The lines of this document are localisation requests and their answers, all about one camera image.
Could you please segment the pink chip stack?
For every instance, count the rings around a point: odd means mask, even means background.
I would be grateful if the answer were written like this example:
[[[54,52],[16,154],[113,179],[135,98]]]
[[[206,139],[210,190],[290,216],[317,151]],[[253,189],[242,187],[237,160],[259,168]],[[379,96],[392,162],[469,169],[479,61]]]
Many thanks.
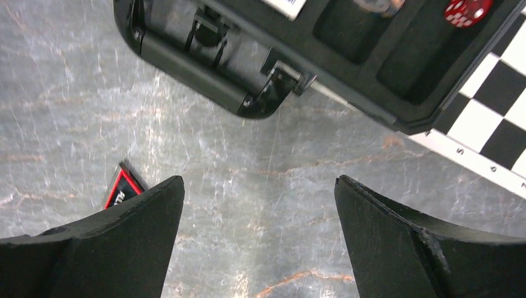
[[[354,0],[354,2],[368,12],[383,17],[393,17],[401,9],[405,0]]]

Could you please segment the black poker set case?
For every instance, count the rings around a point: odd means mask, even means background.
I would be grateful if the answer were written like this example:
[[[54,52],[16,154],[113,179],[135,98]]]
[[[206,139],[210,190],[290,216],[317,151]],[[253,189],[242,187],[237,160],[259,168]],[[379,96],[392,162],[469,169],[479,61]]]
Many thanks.
[[[525,7],[493,1],[478,23],[444,19],[449,1],[405,1],[393,17],[353,1],[306,1],[278,9],[264,1],[196,1],[184,40],[148,24],[151,1],[114,1],[114,20],[129,49],[228,112],[265,119],[289,94],[319,82],[380,124],[414,135],[434,127],[460,87]],[[261,89],[226,69],[233,33],[269,51]]]

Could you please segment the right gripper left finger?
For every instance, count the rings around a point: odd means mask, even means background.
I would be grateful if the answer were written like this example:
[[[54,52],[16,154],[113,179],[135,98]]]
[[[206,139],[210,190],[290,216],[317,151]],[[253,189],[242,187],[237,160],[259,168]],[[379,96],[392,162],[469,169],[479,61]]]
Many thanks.
[[[1,240],[2,297],[160,297],[184,205],[172,176],[39,235]]]

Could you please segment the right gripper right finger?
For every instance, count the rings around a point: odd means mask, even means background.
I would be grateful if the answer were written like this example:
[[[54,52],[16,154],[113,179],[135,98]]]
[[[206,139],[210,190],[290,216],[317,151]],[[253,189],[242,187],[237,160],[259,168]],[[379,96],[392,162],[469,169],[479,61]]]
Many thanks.
[[[524,297],[525,239],[437,219],[342,175],[334,195],[360,297]]]

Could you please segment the red triangular card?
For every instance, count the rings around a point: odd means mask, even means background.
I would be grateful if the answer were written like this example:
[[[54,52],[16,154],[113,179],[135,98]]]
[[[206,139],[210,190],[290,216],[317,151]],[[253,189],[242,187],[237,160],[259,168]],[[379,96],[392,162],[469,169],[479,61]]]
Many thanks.
[[[145,192],[142,182],[136,177],[127,160],[118,163],[109,183],[104,200],[104,209],[120,204]]]

